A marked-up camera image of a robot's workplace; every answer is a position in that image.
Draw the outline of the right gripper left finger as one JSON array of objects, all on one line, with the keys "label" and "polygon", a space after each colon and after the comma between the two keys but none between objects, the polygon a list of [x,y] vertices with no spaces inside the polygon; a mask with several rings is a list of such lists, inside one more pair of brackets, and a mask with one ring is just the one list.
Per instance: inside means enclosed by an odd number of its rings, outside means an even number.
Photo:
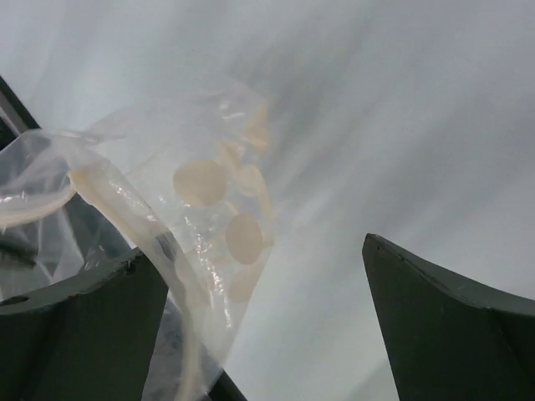
[{"label": "right gripper left finger", "polygon": [[1,303],[3,400],[139,400],[167,286],[138,250]]}]

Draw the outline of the clear zip top bag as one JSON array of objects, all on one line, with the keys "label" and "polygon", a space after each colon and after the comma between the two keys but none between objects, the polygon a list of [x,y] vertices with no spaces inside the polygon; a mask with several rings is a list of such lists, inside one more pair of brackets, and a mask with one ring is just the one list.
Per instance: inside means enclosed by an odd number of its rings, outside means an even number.
[{"label": "clear zip top bag", "polygon": [[139,400],[203,400],[271,253],[266,101],[218,84],[1,152],[1,303],[142,252],[167,286]]}]

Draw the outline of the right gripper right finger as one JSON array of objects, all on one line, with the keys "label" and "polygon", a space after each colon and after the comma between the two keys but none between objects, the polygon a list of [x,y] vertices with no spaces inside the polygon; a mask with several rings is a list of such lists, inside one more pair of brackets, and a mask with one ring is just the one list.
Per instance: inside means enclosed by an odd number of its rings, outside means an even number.
[{"label": "right gripper right finger", "polygon": [[401,400],[532,400],[534,302],[375,234],[364,269]]}]

